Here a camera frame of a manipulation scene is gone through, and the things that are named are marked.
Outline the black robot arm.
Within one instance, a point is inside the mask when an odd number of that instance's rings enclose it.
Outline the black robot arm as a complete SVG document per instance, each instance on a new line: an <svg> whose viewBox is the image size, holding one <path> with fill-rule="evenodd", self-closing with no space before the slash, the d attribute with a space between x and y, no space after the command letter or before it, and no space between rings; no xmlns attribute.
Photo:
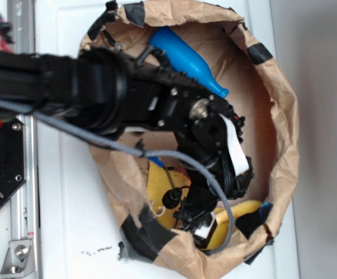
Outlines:
<svg viewBox="0 0 337 279"><path fill-rule="evenodd" d="M93 145L147 158L178 159L192 180L188 195L173 189L176 226L206 249L218 201L246 194L253 178L243 154L245 119L224 98L176 72L153 46L137 58L93 48L78 58L0 51L0 119L32 115Z"/></svg>

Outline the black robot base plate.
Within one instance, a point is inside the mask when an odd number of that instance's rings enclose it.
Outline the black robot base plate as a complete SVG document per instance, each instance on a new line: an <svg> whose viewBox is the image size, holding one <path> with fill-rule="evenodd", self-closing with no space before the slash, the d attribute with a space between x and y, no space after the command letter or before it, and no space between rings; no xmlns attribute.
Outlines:
<svg viewBox="0 0 337 279"><path fill-rule="evenodd" d="M15 119L0 127L0 210L24 184L24 124Z"/></svg>

